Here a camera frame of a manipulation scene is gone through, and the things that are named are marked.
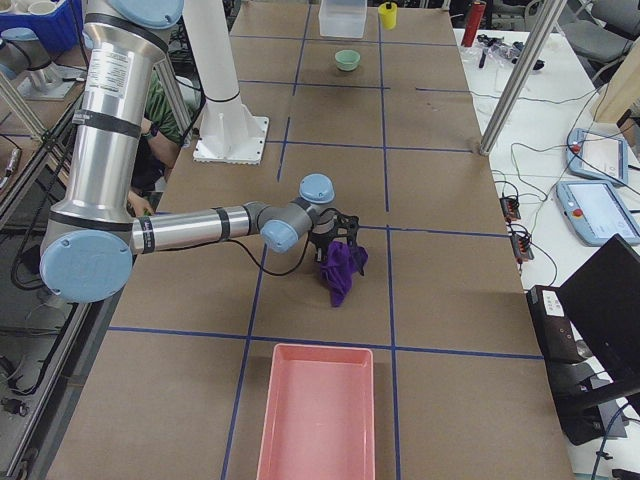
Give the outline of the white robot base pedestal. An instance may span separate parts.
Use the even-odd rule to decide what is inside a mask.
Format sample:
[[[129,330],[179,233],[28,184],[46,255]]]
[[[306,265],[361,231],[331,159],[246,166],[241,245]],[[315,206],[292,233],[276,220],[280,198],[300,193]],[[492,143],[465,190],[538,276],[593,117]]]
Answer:
[[[259,164],[269,119],[242,101],[223,3],[186,0],[182,17],[205,100],[194,159]]]

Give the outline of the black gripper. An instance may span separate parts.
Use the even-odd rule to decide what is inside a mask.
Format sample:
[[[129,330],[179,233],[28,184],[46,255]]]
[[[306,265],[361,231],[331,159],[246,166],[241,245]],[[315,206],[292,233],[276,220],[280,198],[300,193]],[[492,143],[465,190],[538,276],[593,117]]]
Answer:
[[[334,227],[331,230],[323,233],[312,231],[311,243],[316,249],[315,259],[326,260],[328,257],[330,244],[337,239],[347,238],[348,236],[348,230],[346,228],[339,227]]]

